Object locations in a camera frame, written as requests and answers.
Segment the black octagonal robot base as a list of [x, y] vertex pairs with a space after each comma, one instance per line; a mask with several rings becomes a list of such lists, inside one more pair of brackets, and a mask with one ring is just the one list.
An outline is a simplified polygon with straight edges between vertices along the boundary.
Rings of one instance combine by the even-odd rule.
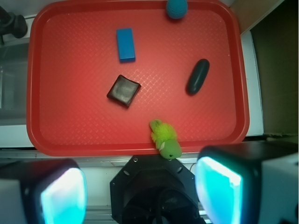
[[178, 160], [133, 156], [110, 182], [119, 224], [203, 224], [195, 176]]

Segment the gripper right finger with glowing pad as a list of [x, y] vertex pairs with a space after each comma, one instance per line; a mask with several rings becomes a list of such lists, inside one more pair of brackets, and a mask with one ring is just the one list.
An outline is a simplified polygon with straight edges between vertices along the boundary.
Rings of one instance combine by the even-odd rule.
[[195, 165], [195, 187], [213, 224], [296, 224], [299, 146], [285, 141], [206, 146]]

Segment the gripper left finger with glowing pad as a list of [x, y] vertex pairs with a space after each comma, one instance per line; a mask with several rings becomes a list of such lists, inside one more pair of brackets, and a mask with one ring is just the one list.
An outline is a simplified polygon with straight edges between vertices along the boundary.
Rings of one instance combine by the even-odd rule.
[[72, 159], [0, 167], [2, 224], [82, 224], [86, 206], [85, 174]]

